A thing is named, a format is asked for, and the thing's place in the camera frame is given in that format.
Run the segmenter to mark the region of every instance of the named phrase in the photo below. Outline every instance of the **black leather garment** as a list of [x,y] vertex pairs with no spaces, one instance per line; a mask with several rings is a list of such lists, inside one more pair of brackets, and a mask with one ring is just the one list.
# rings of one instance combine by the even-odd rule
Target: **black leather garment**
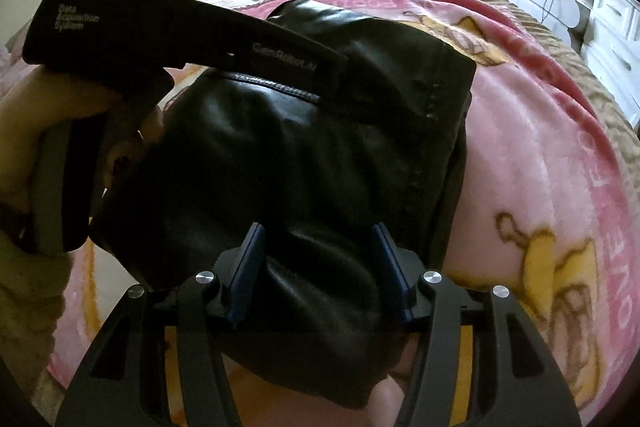
[[476,65],[416,28],[295,0],[270,20],[348,57],[335,95],[209,70],[166,133],[105,198],[92,238],[153,289],[238,247],[268,257],[224,351],[260,377],[350,408],[397,362],[369,255],[383,221],[440,267],[465,169]]

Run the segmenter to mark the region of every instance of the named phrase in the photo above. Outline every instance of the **white dresser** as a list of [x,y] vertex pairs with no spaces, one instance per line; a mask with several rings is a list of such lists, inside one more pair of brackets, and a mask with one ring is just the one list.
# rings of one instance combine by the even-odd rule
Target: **white dresser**
[[637,131],[640,123],[640,2],[595,0],[580,54]]

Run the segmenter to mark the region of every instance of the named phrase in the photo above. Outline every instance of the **person's arm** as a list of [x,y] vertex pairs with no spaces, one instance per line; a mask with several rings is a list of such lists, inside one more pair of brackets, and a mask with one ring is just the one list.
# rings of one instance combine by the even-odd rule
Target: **person's arm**
[[[40,135],[65,120],[107,110],[119,96],[105,87],[43,67],[0,100],[0,203],[20,221],[30,213],[30,177]],[[31,255],[16,245],[15,230],[0,223],[0,356],[21,390],[31,396],[53,350],[64,310],[62,293],[71,259]]]

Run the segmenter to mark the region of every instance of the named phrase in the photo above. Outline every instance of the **sleeve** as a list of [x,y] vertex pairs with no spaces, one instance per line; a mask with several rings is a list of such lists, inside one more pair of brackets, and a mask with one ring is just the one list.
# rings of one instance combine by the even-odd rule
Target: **sleeve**
[[71,264],[66,253],[24,253],[0,232],[0,356],[29,397],[53,351]]

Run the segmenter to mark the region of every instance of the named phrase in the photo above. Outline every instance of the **silver screw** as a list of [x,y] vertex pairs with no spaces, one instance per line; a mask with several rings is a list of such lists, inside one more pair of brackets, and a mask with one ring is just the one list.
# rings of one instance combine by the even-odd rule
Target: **silver screw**
[[438,284],[442,281],[442,275],[440,275],[438,272],[434,272],[433,270],[425,272],[422,275],[422,278],[431,284]]
[[497,286],[494,286],[494,295],[500,299],[506,299],[509,296],[509,289],[507,286],[498,284]]
[[200,272],[196,275],[196,281],[200,284],[209,284],[215,278],[216,275],[210,271]]
[[142,284],[136,284],[127,290],[130,299],[140,299],[145,294],[145,287]]

